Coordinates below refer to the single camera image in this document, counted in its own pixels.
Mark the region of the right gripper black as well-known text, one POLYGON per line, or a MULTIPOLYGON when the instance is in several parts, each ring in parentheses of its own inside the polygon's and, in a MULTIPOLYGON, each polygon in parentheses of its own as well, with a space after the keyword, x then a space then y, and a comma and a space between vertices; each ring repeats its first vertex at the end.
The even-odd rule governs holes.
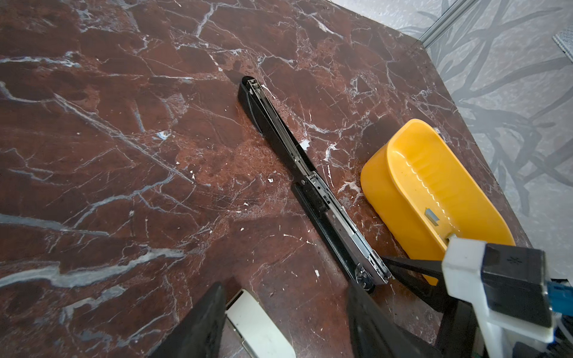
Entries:
POLYGON ((553 342, 556 322, 550 302, 549 328, 489 309, 480 274, 486 244, 452 237, 443 262, 403 257, 382 257, 382 260, 396 280, 433 310, 446 312, 452 298, 470 304, 490 357, 511 357, 519 343, 541 348, 553 342))

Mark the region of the white mini stapler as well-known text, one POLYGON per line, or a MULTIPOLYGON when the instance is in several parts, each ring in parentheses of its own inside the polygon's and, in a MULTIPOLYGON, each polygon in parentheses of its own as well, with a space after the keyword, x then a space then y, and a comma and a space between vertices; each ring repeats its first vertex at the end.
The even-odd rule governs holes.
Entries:
POLYGON ((241 289, 228 302, 225 317, 250 357, 296 357, 289 340, 248 290, 241 289))

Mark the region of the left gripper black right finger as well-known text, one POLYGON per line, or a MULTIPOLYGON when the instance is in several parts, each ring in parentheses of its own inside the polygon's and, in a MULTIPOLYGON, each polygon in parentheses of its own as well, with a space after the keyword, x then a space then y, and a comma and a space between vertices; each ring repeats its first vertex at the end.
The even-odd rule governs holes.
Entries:
POLYGON ((355 357, 440 357, 434 346, 388 321, 356 282, 348 287, 347 313, 355 357))

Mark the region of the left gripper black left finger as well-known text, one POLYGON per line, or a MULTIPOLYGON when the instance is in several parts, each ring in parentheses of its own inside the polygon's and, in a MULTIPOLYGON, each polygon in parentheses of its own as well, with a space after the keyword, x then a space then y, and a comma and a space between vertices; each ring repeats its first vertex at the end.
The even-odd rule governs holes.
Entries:
POLYGON ((150 357, 218 357, 226 292, 214 283, 150 357))

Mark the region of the black stapler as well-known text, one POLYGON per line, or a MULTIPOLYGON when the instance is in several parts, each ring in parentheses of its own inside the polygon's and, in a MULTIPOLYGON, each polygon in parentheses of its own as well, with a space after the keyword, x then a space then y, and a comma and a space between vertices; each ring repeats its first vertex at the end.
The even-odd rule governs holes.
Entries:
POLYGON ((387 284, 392 277, 391 271, 316 171, 260 82, 244 76, 238 99, 246 115, 293 176, 295 197, 347 278, 368 293, 376 286, 387 284))

